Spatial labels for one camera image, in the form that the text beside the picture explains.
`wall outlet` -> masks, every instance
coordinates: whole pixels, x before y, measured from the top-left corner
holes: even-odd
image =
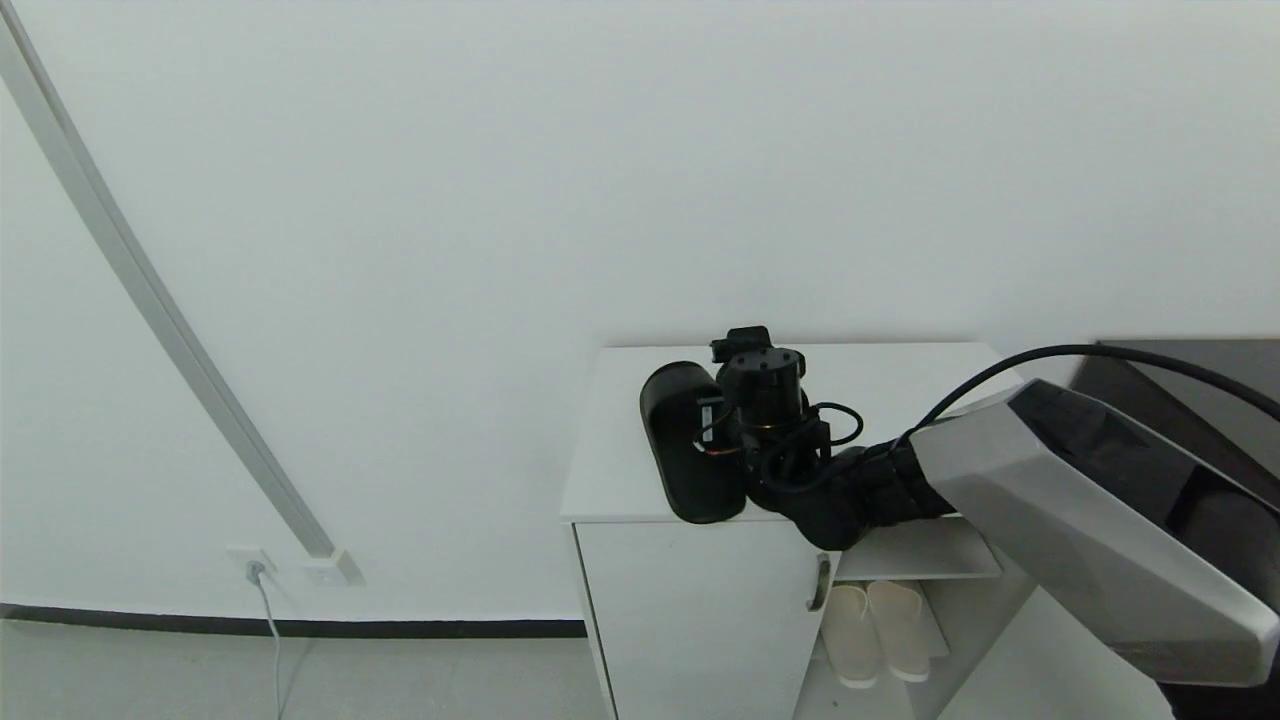
[[[364,584],[356,561],[346,550],[335,550],[329,557],[307,560],[302,564],[302,574],[314,584],[330,588]]]
[[[244,569],[248,568],[250,562],[255,560],[261,562],[266,568],[268,573],[275,573],[275,564],[271,559],[266,556],[266,552],[261,547],[248,547],[248,546],[229,546],[227,548],[227,556],[232,559],[236,564],[236,569],[244,574]]]

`cabinet top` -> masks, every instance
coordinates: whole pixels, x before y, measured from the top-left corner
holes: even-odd
[[[804,352],[804,388],[813,402],[840,402],[867,421],[859,445],[884,442],[906,430],[942,397],[1000,360],[977,342],[788,345]],[[640,420],[640,387],[654,370],[692,360],[712,375],[710,348],[611,347],[596,356],[591,391],[580,418],[577,445],[564,487],[561,518],[581,523],[678,523],[667,505],[658,466]],[[974,391],[982,397],[1020,382],[1004,373]],[[832,434],[852,421],[829,413]],[[732,521],[773,520],[748,501]]]

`slipper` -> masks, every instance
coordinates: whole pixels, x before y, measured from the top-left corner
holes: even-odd
[[[846,688],[869,688],[879,673],[881,648],[869,606],[867,591],[858,585],[832,585],[827,597],[822,644],[836,679]]]
[[[924,598],[891,580],[869,584],[867,598],[890,673],[905,683],[928,680],[929,648],[920,623]]]

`gray floor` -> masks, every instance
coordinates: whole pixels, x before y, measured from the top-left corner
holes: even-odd
[[[285,720],[605,717],[582,639],[284,643]],[[269,720],[273,703],[270,638],[0,623],[3,720]],[[1036,592],[941,720],[1082,717],[1170,712],[1151,680]]]
[[[285,719],[602,720],[586,641],[285,638]],[[269,720],[271,639],[0,623],[4,720]]]

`white wall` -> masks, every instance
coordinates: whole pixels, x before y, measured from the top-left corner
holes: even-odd
[[[595,347],[1280,333],[1276,5],[18,9],[369,585],[301,580],[6,100],[6,602],[248,615],[259,542],[294,616],[572,618]]]

